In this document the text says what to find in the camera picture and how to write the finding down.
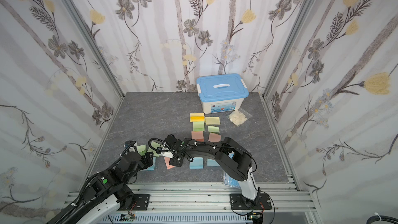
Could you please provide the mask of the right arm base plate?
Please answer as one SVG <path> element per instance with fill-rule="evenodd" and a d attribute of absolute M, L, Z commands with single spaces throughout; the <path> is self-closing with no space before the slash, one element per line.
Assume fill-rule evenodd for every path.
<path fill-rule="evenodd" d="M 260 193 L 254 200 L 243 197 L 242 194 L 230 194 L 229 201 L 234 211 L 272 210 L 273 204 L 268 194 Z"/>

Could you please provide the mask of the torn yellow memo page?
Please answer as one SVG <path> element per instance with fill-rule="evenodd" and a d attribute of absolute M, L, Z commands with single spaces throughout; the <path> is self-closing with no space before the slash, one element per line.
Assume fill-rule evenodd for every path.
<path fill-rule="evenodd" d="M 220 125 L 220 117 L 205 117 L 207 125 Z"/>

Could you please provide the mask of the torn green memo page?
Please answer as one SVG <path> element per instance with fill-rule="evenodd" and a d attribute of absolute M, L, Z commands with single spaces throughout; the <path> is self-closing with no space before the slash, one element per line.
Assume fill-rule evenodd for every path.
<path fill-rule="evenodd" d="M 208 126 L 208 132 L 210 133 L 220 133 L 220 128 L 216 126 Z"/>

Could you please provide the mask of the pink memo pad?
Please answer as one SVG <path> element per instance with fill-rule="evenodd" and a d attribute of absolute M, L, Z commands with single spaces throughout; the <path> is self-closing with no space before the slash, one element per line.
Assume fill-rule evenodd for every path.
<path fill-rule="evenodd" d="M 192 131 L 191 138 L 193 140 L 204 142 L 204 132 L 203 131 Z"/>
<path fill-rule="evenodd" d="M 164 157 L 164 161 L 168 170 L 174 168 L 174 166 L 170 164 L 171 159 L 169 157 Z"/>

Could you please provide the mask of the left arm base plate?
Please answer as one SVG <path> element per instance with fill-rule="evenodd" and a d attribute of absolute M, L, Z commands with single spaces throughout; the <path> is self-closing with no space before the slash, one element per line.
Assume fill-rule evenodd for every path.
<path fill-rule="evenodd" d="M 150 203 L 150 194 L 133 194 L 120 202 L 120 211 L 146 211 Z"/>

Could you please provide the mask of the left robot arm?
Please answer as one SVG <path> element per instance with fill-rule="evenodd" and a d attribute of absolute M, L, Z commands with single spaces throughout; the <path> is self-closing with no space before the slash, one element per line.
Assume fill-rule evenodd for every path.
<path fill-rule="evenodd" d="M 96 223 L 117 210 L 145 211 L 149 194 L 135 195 L 130 179 L 153 166 L 153 152 L 140 155 L 124 151 L 109 168 L 89 177 L 75 200 L 53 217 L 49 224 Z"/>

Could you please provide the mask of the small green memo pad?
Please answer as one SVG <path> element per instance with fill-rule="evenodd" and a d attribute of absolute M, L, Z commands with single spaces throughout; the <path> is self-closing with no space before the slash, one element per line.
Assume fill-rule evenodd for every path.
<path fill-rule="evenodd" d="M 143 156 L 147 151 L 146 145 L 139 145 L 137 146 L 137 152 Z"/>

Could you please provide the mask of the small circuit board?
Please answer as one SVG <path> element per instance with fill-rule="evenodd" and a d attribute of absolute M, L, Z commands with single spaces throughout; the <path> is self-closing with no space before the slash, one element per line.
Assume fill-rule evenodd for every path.
<path fill-rule="evenodd" d="M 121 214 L 119 221 L 120 222 L 132 222 L 136 219 L 135 214 Z"/>

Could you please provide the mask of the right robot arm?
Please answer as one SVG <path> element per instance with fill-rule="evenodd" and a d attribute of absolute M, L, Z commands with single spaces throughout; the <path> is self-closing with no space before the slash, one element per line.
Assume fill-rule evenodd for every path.
<path fill-rule="evenodd" d="M 174 167 L 181 167 L 185 161 L 193 162 L 198 158 L 211 159 L 230 178 L 238 181 L 248 207 L 260 201 L 260 188 L 253 177 L 255 161 L 250 152 L 231 138 L 224 138 L 221 142 L 181 141 L 170 134 L 161 141 L 157 154 L 170 158 L 169 164 Z"/>

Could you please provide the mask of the blue memo pad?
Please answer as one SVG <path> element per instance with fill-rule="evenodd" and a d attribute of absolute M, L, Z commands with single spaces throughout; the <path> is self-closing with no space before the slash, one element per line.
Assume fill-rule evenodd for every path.
<path fill-rule="evenodd" d="M 203 158 L 200 157 L 193 158 L 193 160 L 190 162 L 189 168 L 191 170 L 203 169 L 204 168 Z"/>
<path fill-rule="evenodd" d="M 155 169 L 155 162 L 156 162 L 156 157 L 153 157 L 153 164 L 152 166 L 148 167 L 147 169 L 145 169 L 145 171 L 154 171 Z"/>

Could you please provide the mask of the yellow memo pad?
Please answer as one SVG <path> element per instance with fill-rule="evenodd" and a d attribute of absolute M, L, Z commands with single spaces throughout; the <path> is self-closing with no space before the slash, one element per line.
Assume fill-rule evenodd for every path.
<path fill-rule="evenodd" d="M 190 114 L 190 122 L 204 122 L 205 114 L 204 113 L 191 113 Z"/>

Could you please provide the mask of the torn blue memo page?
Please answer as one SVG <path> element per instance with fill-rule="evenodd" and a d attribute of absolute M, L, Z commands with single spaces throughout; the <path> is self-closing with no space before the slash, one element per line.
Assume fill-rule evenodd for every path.
<path fill-rule="evenodd" d="M 219 166 L 218 162 L 216 162 L 215 160 L 212 160 L 212 159 L 207 159 L 207 165 L 209 167 L 218 167 Z"/>

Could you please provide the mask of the white storage box blue lid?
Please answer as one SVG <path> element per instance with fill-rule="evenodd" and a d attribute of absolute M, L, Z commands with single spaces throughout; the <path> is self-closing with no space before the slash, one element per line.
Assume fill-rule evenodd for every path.
<path fill-rule="evenodd" d="M 239 110 L 249 96 L 239 74 L 199 77 L 197 91 L 205 114 Z"/>

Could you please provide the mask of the torn pink memo page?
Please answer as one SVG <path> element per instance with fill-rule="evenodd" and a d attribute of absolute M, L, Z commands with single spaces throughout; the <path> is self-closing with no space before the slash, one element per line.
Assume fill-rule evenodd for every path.
<path fill-rule="evenodd" d="M 220 142 L 221 141 L 221 135 L 217 134 L 217 133 L 210 133 L 209 137 L 208 137 L 208 141 L 209 142 Z"/>

